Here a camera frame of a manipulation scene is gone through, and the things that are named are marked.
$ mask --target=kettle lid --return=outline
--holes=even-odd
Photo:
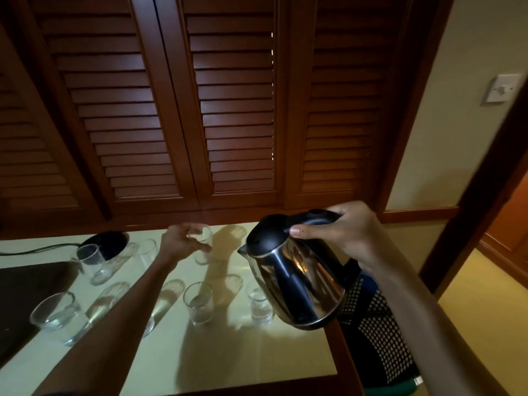
[[[263,255],[280,246],[288,238],[285,231],[288,216],[284,214],[266,215],[247,235],[247,253],[251,256]]]

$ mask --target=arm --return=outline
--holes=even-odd
[[[362,202],[329,208],[343,214],[330,225],[296,225],[296,238],[333,242],[378,283],[431,396],[507,395],[440,308],[411,264]]]
[[[167,275],[192,252],[209,251],[210,246],[187,237],[190,232],[200,233],[202,227],[170,226],[162,236],[159,254],[152,265],[59,361],[33,395],[72,392],[83,396],[117,396]]]

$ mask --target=forearm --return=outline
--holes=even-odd
[[[431,396],[507,395],[460,336],[395,246],[377,253],[373,272]]]
[[[69,391],[117,396],[166,277],[166,270],[153,264],[76,343],[33,394]]]

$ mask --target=electric kettle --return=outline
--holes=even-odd
[[[295,239],[289,230],[296,224],[330,224],[339,217],[327,210],[267,215],[238,250],[274,311],[296,328],[318,329],[332,320],[361,269],[353,259],[342,265],[324,241]]]

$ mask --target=table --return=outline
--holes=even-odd
[[[121,395],[362,394],[337,322],[325,330],[311,332],[286,325],[277,316],[266,327],[251,325],[244,284],[252,273],[236,250],[255,225],[212,226],[216,261],[199,266],[189,257],[168,276],[167,282],[182,281],[185,287],[207,281],[213,287],[215,317],[205,326],[193,326],[179,294],[152,333],[142,340]],[[130,241],[154,239],[159,245],[164,232],[129,232]],[[17,252],[55,243],[80,243],[87,237],[2,241],[0,250]],[[73,250],[65,247],[46,253],[0,257],[0,268],[64,261]],[[86,310],[106,287],[121,281],[132,285],[141,273],[134,260],[129,260],[107,283],[91,286],[87,277],[79,275],[70,291]],[[2,394],[31,394],[67,351],[49,334],[38,333],[0,370]]]

